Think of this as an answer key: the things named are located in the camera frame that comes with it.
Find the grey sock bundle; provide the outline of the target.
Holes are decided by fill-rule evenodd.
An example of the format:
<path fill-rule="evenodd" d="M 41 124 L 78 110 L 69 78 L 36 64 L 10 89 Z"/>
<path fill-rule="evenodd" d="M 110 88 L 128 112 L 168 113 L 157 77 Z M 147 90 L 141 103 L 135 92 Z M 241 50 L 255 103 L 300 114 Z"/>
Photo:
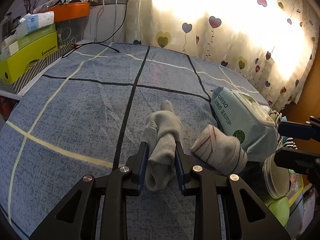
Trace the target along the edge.
<path fill-rule="evenodd" d="M 151 113 L 145 122 L 141 141 L 148 144 L 145 183 L 150 191 L 166 188 L 175 175 L 176 142 L 183 139 L 183 124 L 172 103 L 165 100 L 160 110 Z"/>

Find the green rimmed white box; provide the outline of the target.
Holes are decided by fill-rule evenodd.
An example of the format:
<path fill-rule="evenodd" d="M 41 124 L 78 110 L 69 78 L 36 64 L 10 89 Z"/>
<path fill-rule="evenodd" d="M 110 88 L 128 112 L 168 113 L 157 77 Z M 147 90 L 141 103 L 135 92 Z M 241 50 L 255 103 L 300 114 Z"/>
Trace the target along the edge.
<path fill-rule="evenodd" d="M 307 179 L 301 174 L 293 173 L 290 170 L 289 173 L 289 191 L 286 194 L 287 199 L 289 200 L 290 206 L 290 215 L 291 217 L 295 210 L 299 207 L 303 202 L 303 194 L 310 189 L 312 185 L 309 183 Z"/>

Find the black white striped sock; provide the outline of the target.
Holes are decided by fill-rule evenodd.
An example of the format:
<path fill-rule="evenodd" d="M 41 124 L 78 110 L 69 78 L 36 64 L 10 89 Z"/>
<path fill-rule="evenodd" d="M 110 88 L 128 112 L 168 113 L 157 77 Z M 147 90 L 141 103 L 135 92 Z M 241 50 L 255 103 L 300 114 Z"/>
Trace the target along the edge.
<path fill-rule="evenodd" d="M 277 150 L 282 147 L 288 147 L 294 150 L 298 149 L 293 138 L 290 138 L 290 137 L 280 137 L 277 144 Z"/>

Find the white red striped sock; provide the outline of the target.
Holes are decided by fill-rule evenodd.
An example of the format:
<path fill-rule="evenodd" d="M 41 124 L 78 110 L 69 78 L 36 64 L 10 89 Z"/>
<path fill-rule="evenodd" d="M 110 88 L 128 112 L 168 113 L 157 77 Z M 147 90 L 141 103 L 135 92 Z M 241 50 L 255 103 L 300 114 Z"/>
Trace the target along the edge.
<path fill-rule="evenodd" d="M 224 175 L 239 174 L 247 164 L 240 141 L 208 125 L 191 147 L 191 152 Z"/>

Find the blue wet wipes pack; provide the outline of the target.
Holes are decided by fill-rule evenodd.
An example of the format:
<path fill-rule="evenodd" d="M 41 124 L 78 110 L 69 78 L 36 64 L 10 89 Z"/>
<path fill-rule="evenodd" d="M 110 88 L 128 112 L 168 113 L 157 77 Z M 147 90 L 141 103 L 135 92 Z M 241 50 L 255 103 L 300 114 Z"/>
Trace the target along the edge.
<path fill-rule="evenodd" d="M 249 161 L 262 162 L 276 151 L 276 124 L 253 97 L 217 87 L 210 104 L 224 133 L 240 141 Z"/>

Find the blue plaid bed sheet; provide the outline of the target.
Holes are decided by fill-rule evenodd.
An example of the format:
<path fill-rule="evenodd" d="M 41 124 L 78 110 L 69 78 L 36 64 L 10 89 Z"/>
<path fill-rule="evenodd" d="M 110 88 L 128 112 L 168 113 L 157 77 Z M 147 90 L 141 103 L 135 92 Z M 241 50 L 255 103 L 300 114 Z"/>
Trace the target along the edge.
<path fill-rule="evenodd" d="M 186 154 L 216 124 L 216 87 L 269 106 L 241 74 L 175 51 L 114 43 L 86 45 L 47 70 L 1 129 L 1 211 L 28 239 L 86 174 L 102 177 L 137 153 L 149 114 L 171 101 Z"/>

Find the heart patterned curtain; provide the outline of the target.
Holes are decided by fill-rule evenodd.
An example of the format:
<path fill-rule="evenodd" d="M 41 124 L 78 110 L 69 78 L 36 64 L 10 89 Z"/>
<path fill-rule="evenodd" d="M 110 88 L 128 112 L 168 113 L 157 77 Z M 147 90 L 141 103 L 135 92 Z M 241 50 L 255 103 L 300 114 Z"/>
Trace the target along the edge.
<path fill-rule="evenodd" d="M 297 103 L 316 55 L 308 0 L 129 0 L 126 40 L 242 74 L 273 109 Z"/>

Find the striped storage tray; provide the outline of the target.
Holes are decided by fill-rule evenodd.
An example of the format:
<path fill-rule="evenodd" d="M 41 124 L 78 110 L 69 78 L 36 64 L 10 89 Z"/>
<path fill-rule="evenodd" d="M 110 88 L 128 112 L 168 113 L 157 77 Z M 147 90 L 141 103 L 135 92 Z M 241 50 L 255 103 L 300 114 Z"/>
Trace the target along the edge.
<path fill-rule="evenodd" d="M 37 74 L 42 72 L 58 58 L 71 51 L 73 45 L 74 43 L 69 41 L 58 43 L 57 51 L 51 53 L 44 59 L 35 60 L 35 63 L 29 63 L 27 66 L 30 68 L 13 83 L 5 83 L 1 77 L 1 90 L 12 94 L 18 94 L 22 88 L 25 87 L 27 83 L 30 82 Z"/>

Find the yellow green cardboard box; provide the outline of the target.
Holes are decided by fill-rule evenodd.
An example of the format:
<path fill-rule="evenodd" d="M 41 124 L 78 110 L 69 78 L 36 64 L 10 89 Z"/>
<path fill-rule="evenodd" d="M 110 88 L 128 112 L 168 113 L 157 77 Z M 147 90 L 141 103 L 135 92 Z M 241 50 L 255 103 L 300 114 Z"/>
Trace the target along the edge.
<path fill-rule="evenodd" d="M 29 63 L 41 60 L 57 51 L 57 33 L 52 32 L 25 46 L 11 57 L 1 61 L 1 81 L 13 83 L 29 68 Z"/>

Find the pale green flat box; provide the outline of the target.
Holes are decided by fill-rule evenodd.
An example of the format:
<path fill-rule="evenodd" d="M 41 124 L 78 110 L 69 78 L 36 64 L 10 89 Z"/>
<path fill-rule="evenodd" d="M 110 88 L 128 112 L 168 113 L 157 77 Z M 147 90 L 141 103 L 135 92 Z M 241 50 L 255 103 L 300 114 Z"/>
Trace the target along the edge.
<path fill-rule="evenodd" d="M 11 35 L 1 43 L 1 56 L 7 59 L 27 45 L 54 31 L 56 31 L 55 24 L 51 24 L 21 38 L 18 38 L 16 34 Z"/>

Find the orange plastic tray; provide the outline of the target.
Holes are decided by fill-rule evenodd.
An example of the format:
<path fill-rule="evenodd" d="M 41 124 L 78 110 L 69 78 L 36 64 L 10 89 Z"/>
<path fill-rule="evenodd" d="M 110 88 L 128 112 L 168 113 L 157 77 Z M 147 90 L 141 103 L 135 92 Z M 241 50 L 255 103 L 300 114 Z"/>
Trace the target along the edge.
<path fill-rule="evenodd" d="M 54 12 L 54 23 L 73 20 L 76 18 L 87 17 L 90 11 L 89 2 L 76 2 L 57 5 L 44 10 L 43 12 Z"/>

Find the blue tissue pack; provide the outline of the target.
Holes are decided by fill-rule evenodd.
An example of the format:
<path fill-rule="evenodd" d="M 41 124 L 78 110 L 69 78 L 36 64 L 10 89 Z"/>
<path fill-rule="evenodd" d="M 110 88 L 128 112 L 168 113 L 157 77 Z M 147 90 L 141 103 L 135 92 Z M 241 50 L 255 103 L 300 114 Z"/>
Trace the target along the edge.
<path fill-rule="evenodd" d="M 54 12 L 42 12 L 39 14 L 27 14 L 20 19 L 20 23 L 16 28 L 18 38 L 29 35 L 39 29 L 54 23 Z"/>

